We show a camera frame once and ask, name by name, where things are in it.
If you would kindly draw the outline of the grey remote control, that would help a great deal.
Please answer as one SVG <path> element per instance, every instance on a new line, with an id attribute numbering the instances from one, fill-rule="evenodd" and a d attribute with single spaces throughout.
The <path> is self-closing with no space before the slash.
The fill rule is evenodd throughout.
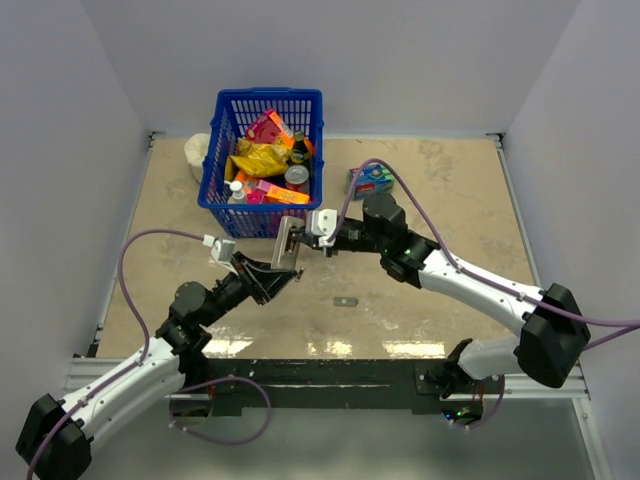
<path id="1" fill-rule="evenodd" d="M 294 270 L 299 253 L 299 244 L 293 234 L 305 232 L 304 221 L 297 217 L 283 216 L 280 220 L 274 245 L 271 268 L 276 270 Z"/>

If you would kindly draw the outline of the grey battery cover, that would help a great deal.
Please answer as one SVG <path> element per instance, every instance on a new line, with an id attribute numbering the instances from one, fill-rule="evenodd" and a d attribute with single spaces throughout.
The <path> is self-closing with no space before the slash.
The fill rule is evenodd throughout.
<path id="1" fill-rule="evenodd" d="M 357 298 L 354 297 L 335 297 L 334 305 L 341 307 L 355 307 L 359 303 Z"/>

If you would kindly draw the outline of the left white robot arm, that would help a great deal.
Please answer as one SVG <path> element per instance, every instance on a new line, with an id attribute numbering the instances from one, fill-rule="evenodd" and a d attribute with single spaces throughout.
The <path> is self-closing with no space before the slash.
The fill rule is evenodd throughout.
<path id="1" fill-rule="evenodd" d="M 196 392 L 207 380 L 207 327 L 247 299 L 273 300 L 300 270 L 275 269 L 240 252 L 215 286 L 196 281 L 176 291 L 167 319 L 138 352 L 92 383 L 61 399 L 46 394 L 30 408 L 16 444 L 30 479 L 77 479 L 92 451 L 162 397 Z"/>

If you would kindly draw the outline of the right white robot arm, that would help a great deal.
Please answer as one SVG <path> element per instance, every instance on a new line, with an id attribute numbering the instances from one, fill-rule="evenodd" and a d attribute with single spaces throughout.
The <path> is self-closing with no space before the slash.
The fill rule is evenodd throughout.
<path id="1" fill-rule="evenodd" d="M 334 210 L 315 210 L 287 238 L 326 256 L 339 251 L 376 253 L 386 273 L 400 283 L 439 293 L 492 318 L 509 336 L 466 339 L 443 365 L 428 373 L 442 396 L 469 392 L 494 375 L 523 373 L 549 388 L 564 385 L 590 341 L 571 291 L 559 284 L 541 290 L 464 262 L 414 231 L 389 193 L 372 194 L 361 219 L 340 220 Z"/>

